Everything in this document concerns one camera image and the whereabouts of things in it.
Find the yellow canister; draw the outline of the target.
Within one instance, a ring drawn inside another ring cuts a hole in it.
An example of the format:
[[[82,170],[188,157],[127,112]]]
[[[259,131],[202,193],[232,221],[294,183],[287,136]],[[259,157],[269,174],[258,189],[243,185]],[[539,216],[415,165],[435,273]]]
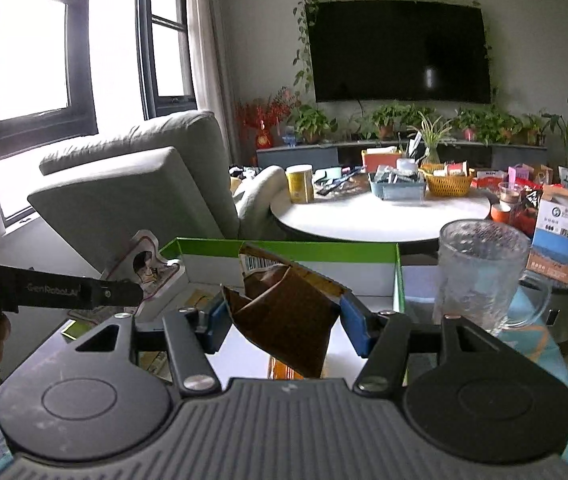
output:
[[[308,204],[313,201],[312,166],[294,165],[285,169],[290,201],[295,204]]]

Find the white round coffee table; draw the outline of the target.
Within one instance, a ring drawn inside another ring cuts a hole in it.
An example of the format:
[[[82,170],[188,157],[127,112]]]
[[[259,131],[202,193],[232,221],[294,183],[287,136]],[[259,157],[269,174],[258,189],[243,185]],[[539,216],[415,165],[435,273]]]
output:
[[[490,201],[473,188],[464,197],[428,194],[421,200],[391,202],[368,191],[296,204],[284,190],[272,198],[270,209],[284,228],[312,237],[342,242],[416,243],[436,240],[449,222],[488,218]]]

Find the blue plastic basket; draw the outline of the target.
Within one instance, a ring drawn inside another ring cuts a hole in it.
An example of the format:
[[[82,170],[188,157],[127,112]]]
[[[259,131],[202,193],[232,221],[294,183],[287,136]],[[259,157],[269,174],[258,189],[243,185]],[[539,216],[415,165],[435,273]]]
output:
[[[369,174],[371,192],[380,200],[390,202],[410,202],[425,197],[426,181],[421,177],[396,176],[385,172],[379,179]]]

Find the yellow woven basket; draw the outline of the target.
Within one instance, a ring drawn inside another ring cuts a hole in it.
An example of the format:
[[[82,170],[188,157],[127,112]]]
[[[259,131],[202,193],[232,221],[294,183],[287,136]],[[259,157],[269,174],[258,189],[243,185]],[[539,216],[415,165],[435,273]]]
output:
[[[435,176],[422,170],[428,192],[437,197],[464,197],[470,192],[473,179],[467,176]]]

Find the spider plant in vase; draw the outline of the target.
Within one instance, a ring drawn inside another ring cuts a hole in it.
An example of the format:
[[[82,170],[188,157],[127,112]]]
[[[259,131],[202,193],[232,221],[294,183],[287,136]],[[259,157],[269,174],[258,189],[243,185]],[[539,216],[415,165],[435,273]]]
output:
[[[415,136],[421,137],[425,145],[426,152],[423,162],[438,165],[440,158],[437,148],[439,144],[450,139],[452,120],[444,119],[441,115],[431,118],[423,112],[419,112],[418,117],[420,123],[417,126],[411,126],[411,129],[415,132]]]

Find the black wall television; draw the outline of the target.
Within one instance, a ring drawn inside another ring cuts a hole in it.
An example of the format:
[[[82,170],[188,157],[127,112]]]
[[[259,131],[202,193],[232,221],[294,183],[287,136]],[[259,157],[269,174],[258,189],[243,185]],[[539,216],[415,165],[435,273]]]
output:
[[[306,11],[319,102],[491,101],[481,10],[351,0],[308,4]]]

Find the clear glass mug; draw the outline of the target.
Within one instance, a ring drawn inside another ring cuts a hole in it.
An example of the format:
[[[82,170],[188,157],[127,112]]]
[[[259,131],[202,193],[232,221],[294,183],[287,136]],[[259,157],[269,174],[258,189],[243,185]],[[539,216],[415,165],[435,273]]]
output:
[[[461,315],[493,336],[538,321],[552,296],[549,281],[526,269],[531,242],[491,220],[455,220],[439,233],[433,321]]]

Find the patterned blue table mat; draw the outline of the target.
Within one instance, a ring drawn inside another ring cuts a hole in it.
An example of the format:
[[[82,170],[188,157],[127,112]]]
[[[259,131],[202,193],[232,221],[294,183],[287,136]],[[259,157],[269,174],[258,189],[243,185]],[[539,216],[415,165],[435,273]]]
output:
[[[404,310],[414,322],[432,324],[434,302],[439,287],[436,266],[404,266]],[[502,330],[500,341],[554,375],[568,387],[568,368],[561,350],[542,322],[535,322],[521,330]],[[568,445],[563,454],[568,463]]]

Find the white red snack packet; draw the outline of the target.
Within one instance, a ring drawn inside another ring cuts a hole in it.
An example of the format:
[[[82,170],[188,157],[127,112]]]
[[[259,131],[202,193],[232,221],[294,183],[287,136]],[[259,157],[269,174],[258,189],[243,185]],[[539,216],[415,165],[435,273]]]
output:
[[[143,301],[134,315],[139,322],[157,318],[188,284],[182,261],[164,258],[160,254],[157,237],[147,230],[139,230],[133,235],[128,247],[110,260],[101,279],[128,280],[141,287]]]

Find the brown snack pouch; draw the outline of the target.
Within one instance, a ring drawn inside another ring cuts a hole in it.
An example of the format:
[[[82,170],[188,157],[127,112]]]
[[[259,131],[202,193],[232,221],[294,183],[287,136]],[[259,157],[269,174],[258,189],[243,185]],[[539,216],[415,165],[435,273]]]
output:
[[[238,251],[244,290],[221,287],[231,321],[252,344],[303,378],[319,378],[348,288],[251,242]],[[251,258],[264,266],[249,269]]]

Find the blue white carton box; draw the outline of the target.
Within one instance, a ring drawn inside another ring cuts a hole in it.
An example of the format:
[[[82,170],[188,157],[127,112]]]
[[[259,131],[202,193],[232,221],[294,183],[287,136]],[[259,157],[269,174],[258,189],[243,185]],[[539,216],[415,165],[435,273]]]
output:
[[[568,197],[542,196],[527,269],[568,284]]]

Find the orange cup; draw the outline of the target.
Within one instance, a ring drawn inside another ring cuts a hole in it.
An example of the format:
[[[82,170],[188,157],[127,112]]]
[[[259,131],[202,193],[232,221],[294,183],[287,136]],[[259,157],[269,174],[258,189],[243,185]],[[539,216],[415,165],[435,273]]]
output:
[[[512,220],[512,207],[501,202],[492,204],[490,217],[494,222],[510,224]]]

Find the red flower decoration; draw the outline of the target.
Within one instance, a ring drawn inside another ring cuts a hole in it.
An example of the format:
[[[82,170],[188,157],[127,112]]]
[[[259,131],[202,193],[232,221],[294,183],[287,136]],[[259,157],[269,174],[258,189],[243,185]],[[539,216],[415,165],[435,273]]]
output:
[[[298,104],[295,92],[282,87],[267,99],[254,99],[238,104],[236,117],[244,130],[255,131],[255,148],[264,150],[273,146],[272,129],[285,124]]]

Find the green cardboard box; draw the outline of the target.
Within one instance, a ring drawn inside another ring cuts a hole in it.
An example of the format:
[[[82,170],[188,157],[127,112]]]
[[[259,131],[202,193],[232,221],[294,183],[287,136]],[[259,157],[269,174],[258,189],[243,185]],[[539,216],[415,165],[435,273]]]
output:
[[[221,286],[210,312],[174,310],[162,320],[177,384],[191,376],[214,379],[207,358],[231,328],[296,375],[316,379],[335,323],[342,323],[359,356],[372,352],[385,319],[363,297],[391,292],[390,310],[404,309],[396,244],[245,242],[235,251],[241,292]]]

